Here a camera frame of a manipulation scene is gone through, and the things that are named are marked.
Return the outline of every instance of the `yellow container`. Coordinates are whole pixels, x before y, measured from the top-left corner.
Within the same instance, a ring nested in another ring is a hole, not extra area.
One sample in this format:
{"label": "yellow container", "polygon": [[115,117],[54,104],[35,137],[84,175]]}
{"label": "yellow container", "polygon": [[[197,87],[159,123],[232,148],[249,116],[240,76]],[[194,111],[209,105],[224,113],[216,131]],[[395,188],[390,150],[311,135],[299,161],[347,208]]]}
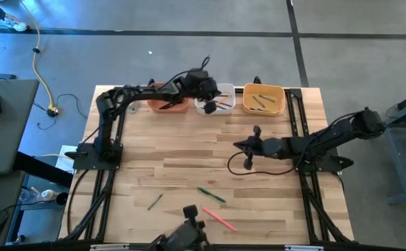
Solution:
{"label": "yellow container", "polygon": [[243,111],[276,116],[285,109],[285,90],[280,86],[248,83],[243,90]]}

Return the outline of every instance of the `white container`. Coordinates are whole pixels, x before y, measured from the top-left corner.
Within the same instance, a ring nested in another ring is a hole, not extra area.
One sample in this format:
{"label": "white container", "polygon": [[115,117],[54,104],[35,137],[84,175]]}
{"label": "white container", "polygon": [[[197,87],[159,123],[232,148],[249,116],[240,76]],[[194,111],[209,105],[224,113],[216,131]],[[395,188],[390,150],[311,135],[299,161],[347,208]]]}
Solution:
{"label": "white container", "polygon": [[[217,84],[218,90],[221,91],[222,95],[229,95],[229,97],[216,97],[214,98],[215,101],[221,101],[227,105],[222,105],[217,103],[217,110],[211,114],[232,114],[233,108],[235,107],[235,87],[233,84]],[[195,100],[196,111],[199,114],[206,115],[204,112],[204,102],[199,102]]]}

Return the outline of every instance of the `gray desk surface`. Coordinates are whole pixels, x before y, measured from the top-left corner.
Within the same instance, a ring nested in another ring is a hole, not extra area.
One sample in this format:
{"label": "gray desk surface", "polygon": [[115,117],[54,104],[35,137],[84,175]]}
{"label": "gray desk surface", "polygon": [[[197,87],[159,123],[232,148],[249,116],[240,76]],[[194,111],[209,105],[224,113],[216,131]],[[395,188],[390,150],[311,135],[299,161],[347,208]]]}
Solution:
{"label": "gray desk surface", "polygon": [[[0,175],[0,210],[7,206],[15,205],[18,202],[24,176],[25,173],[22,171],[13,171],[6,175]],[[14,211],[15,208],[7,210],[9,219],[0,234],[0,245],[4,245],[6,242]]]}
{"label": "gray desk surface", "polygon": [[13,167],[37,88],[37,80],[0,80],[0,174]]}

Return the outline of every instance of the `desk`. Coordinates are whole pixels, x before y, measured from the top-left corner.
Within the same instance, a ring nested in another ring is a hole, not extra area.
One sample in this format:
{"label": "desk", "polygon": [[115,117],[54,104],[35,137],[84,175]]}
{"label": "desk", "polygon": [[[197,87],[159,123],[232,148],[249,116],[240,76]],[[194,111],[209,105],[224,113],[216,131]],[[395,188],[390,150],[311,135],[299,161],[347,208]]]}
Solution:
{"label": "desk", "polygon": [[[114,86],[96,87],[84,137],[98,126],[99,115],[94,100],[112,88]],[[314,132],[326,127],[320,90],[302,89],[302,93],[309,130]],[[237,96],[236,102],[233,114],[229,116],[202,116],[193,104],[186,114],[156,114],[145,101],[141,102],[136,114],[127,114],[122,138],[123,161],[116,172],[106,243],[149,243],[161,233],[180,225],[184,221],[182,207],[192,204],[198,206],[198,219],[207,220],[205,232],[212,243],[309,242],[296,173],[234,176],[226,168],[228,158],[238,152],[232,143],[252,135],[254,125],[262,128],[263,139],[291,136],[288,109],[275,117],[256,116],[243,112],[241,95]],[[232,161],[235,171],[246,171],[242,167],[243,160],[244,157],[238,157]],[[254,158],[257,171],[282,172],[291,166],[289,160]],[[78,185],[71,208],[72,227],[90,206],[96,173],[89,171]],[[319,173],[319,182],[325,210],[342,232],[353,239],[339,180],[332,174]],[[227,203],[220,204],[202,195],[197,186],[223,197]],[[164,196],[151,211],[147,211],[160,194]],[[203,207],[214,211],[237,231],[215,221],[203,211]],[[66,236],[66,213],[64,216],[59,237]],[[313,219],[319,228],[315,213]]]}

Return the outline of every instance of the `red pencil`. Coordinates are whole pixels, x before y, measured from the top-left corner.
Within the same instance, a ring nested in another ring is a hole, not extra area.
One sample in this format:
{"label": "red pencil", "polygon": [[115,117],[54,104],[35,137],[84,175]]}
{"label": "red pencil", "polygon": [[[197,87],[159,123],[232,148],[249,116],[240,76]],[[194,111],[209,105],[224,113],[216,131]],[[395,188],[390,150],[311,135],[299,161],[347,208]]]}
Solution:
{"label": "red pencil", "polygon": [[210,214],[212,217],[214,217],[215,219],[217,219],[219,222],[225,224],[228,228],[232,229],[233,231],[237,231],[236,228],[232,227],[229,223],[225,222],[223,219],[221,219],[220,217],[218,217],[216,214],[212,213],[211,211],[209,211],[207,208],[203,208],[203,210]]}

